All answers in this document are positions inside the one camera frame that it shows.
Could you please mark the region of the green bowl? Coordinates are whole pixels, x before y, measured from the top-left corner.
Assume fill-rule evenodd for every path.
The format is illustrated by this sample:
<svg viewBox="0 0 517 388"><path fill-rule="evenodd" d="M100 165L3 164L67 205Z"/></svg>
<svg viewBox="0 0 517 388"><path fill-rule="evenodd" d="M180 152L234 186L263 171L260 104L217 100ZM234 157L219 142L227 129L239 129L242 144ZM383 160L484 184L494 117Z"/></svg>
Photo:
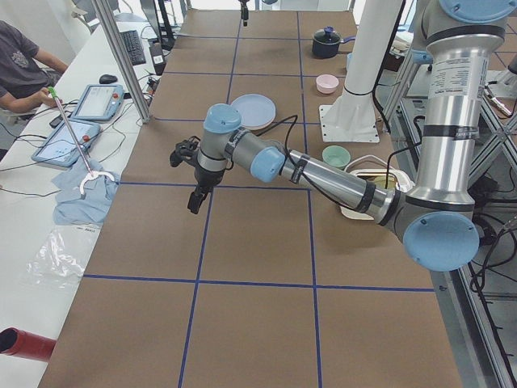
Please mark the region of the green bowl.
<svg viewBox="0 0 517 388"><path fill-rule="evenodd" d="M340 145L328 145L322 151L322 160L332 167L343 170L351 161L351 154Z"/></svg>

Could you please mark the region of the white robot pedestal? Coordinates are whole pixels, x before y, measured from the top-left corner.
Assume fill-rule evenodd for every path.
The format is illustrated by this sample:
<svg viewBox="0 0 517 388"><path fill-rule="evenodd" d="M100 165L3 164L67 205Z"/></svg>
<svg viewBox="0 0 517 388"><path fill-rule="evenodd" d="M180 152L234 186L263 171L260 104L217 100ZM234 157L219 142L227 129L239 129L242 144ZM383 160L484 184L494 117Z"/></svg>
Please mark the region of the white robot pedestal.
<svg viewBox="0 0 517 388"><path fill-rule="evenodd" d="M373 103L374 89L405 3L369 0L359 22L343 92L331 105L320 106L324 142L380 141Z"/></svg>

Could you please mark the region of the reacher grabber tool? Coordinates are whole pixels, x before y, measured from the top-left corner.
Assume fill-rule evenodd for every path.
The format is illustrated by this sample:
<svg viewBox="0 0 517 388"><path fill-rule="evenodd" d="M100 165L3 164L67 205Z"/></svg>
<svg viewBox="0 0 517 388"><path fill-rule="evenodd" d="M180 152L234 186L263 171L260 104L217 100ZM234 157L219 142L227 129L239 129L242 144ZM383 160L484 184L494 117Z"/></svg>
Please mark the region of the reacher grabber tool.
<svg viewBox="0 0 517 388"><path fill-rule="evenodd" d="M116 179L112 173L106 172L106 171L96 171L91 168L88 158L86 157L84 151L82 150L82 146L78 142L78 138L75 135L75 132L71 126L71 123L69 122L68 116L66 115L64 108L62 107L61 101L60 101L59 97L57 96L57 93L51 86L48 88L48 92L51 95L52 99L54 100L54 102L61 114L65 127L69 130L69 134L70 134L72 140L74 141L76 149L79 152L80 157L81 157L82 161L84 162L86 170L87 170L85 178L81 181L81 183L79 185L79 191L80 191L81 195L82 196L86 195L86 193L85 193L86 183L90 182L90 181L94 181L99 177L108 178L110 181L115 182Z"/></svg>

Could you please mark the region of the pink plate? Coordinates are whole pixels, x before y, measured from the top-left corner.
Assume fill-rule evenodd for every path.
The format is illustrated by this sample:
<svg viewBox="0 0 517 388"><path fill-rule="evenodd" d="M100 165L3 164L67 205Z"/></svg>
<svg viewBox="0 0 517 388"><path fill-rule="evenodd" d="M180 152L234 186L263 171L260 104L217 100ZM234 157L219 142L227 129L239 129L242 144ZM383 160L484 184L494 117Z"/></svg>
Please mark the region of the pink plate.
<svg viewBox="0 0 517 388"><path fill-rule="evenodd" d="M272 120L270 120L268 122L261 123L261 124L242 124L241 126L244 129L248 129L250 131L257 131L257 130L260 130L260 129L265 129L271 123L272 123Z"/></svg>

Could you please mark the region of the light blue cloth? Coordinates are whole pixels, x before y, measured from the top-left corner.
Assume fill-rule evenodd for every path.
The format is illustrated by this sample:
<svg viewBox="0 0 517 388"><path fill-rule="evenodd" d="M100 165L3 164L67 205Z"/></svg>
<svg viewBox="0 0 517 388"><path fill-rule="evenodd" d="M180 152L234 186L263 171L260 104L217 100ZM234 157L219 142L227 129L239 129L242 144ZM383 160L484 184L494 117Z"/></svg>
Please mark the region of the light blue cloth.
<svg viewBox="0 0 517 388"><path fill-rule="evenodd" d="M52 179L53 184L61 190L56 195L57 204L53 210L55 224L102 225L104 223L115 197L120 176L112 172L115 182L103 176L86 182L83 196L79 191L79 185L86 173L83 161L77 161L70 169Z"/></svg>

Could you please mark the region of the clear plastic bag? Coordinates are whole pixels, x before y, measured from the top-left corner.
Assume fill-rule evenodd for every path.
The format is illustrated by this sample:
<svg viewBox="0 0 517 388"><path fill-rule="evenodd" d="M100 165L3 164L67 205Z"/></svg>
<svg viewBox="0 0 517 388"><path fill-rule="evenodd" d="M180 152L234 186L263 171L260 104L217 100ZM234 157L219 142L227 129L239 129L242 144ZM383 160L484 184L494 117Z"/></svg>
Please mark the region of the clear plastic bag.
<svg viewBox="0 0 517 388"><path fill-rule="evenodd" d="M99 236L97 226L56 226L33 259L23 281L51 289L78 286Z"/></svg>

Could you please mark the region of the teach pendant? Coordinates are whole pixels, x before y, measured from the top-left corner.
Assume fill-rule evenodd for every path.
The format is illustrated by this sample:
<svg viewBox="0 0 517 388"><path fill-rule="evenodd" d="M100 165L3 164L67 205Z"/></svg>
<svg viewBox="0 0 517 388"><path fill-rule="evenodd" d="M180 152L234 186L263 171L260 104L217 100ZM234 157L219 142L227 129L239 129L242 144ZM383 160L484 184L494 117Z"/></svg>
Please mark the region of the teach pendant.
<svg viewBox="0 0 517 388"><path fill-rule="evenodd" d="M83 152L86 152L99 134L100 124L75 119L69 119L69 122ZM53 167L71 167L79 158L80 153L64 123L59 124L44 144L37 148L32 155L34 162L49 164Z"/></svg>
<svg viewBox="0 0 517 388"><path fill-rule="evenodd" d="M109 121L119 110L124 88L119 84L90 84L86 86L72 117L79 120Z"/></svg>

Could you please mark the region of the red cylinder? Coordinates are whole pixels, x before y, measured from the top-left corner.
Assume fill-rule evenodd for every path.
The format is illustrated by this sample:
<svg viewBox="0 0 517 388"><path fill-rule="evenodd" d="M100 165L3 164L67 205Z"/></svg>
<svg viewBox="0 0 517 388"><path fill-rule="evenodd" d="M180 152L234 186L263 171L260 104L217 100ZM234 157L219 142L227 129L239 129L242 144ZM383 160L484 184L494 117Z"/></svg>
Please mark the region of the red cylinder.
<svg viewBox="0 0 517 388"><path fill-rule="evenodd" d="M48 362L56 342L55 339L9 327L1 332L1 354Z"/></svg>

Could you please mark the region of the pink bowl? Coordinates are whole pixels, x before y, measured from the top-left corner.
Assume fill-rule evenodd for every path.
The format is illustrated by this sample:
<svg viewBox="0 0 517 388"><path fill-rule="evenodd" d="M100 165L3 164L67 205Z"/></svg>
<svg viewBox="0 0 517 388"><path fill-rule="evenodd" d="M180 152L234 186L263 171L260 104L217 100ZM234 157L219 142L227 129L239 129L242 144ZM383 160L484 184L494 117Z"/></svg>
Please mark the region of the pink bowl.
<svg viewBox="0 0 517 388"><path fill-rule="evenodd" d="M322 94L333 94L338 86L339 80L332 74L321 74L316 77L316 88Z"/></svg>

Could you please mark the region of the dark blue saucepan with lid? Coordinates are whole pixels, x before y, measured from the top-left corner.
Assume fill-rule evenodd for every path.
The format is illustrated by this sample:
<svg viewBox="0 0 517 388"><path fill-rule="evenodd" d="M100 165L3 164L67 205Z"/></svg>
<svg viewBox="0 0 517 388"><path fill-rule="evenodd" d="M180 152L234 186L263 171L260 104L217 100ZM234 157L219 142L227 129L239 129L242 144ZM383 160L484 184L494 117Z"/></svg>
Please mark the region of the dark blue saucepan with lid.
<svg viewBox="0 0 517 388"><path fill-rule="evenodd" d="M318 59L335 57L342 44L352 42L355 38L356 36L342 37L333 27L324 27L313 34L312 54Z"/></svg>

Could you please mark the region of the person at desk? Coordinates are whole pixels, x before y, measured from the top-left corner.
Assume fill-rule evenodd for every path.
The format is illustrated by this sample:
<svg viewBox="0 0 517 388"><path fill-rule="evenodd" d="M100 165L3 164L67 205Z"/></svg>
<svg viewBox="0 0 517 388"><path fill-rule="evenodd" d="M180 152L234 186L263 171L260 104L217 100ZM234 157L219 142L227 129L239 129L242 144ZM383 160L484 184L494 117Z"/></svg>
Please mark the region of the person at desk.
<svg viewBox="0 0 517 388"><path fill-rule="evenodd" d="M61 59L1 22L1 108L25 113L42 104L55 107L49 88L67 69Z"/></svg>

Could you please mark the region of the black keyboard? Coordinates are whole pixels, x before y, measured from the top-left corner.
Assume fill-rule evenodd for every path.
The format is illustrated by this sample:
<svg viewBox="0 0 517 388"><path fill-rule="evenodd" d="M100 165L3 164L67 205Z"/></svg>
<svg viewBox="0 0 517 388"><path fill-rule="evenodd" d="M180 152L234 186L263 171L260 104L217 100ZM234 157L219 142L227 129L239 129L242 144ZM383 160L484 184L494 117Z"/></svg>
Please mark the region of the black keyboard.
<svg viewBox="0 0 517 388"><path fill-rule="evenodd" d="M137 30L129 30L120 33L120 37L129 56L132 65L143 65L146 63L141 38Z"/></svg>

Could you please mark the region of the blue plate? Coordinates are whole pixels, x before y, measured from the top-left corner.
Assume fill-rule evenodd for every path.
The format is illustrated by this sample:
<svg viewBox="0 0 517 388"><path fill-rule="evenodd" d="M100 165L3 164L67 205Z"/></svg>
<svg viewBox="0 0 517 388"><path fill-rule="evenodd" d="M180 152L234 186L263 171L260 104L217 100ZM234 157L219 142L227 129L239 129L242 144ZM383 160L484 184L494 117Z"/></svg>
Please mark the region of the blue plate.
<svg viewBox="0 0 517 388"><path fill-rule="evenodd" d="M261 124L274 120L275 104L264 95L247 94L237 97L231 106L242 116L242 124Z"/></svg>

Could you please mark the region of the cream toaster with bread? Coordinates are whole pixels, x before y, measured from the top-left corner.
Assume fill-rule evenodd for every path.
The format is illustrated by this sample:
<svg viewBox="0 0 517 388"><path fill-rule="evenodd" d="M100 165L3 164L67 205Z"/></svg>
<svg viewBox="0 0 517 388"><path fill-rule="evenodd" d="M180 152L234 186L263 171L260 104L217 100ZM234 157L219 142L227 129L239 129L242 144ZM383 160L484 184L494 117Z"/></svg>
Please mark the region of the cream toaster with bread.
<svg viewBox="0 0 517 388"><path fill-rule="evenodd" d="M396 188L402 192L408 192L414 187L413 180L402 170L390 167L387 171L387 163L378 157L372 155L379 164L384 164L384 168L361 168L351 170L355 164L361 163L368 156L357 158L345 166L344 171L350 172L363 180L373 182L378 188Z"/></svg>

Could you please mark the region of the black computer mouse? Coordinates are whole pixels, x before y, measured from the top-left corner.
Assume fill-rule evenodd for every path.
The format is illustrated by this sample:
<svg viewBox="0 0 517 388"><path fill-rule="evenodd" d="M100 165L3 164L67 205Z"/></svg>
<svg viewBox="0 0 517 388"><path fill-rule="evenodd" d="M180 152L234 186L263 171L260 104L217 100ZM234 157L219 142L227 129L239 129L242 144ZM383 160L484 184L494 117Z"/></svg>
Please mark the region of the black computer mouse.
<svg viewBox="0 0 517 388"><path fill-rule="evenodd" d="M99 77L99 84L112 84L117 81L118 78L112 74L103 74Z"/></svg>

